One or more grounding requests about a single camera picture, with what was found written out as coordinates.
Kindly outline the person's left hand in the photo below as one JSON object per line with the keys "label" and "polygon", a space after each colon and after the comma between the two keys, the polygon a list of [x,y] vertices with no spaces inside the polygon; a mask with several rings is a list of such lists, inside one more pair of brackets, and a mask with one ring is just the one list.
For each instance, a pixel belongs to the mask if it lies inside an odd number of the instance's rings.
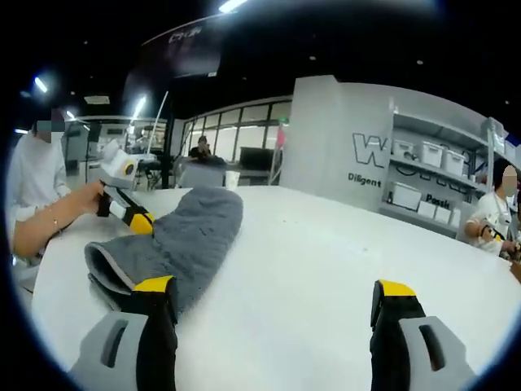
{"label": "person's left hand", "polygon": [[79,190],[79,193],[81,195],[81,211],[96,214],[104,195],[103,183],[100,181],[87,183]]}

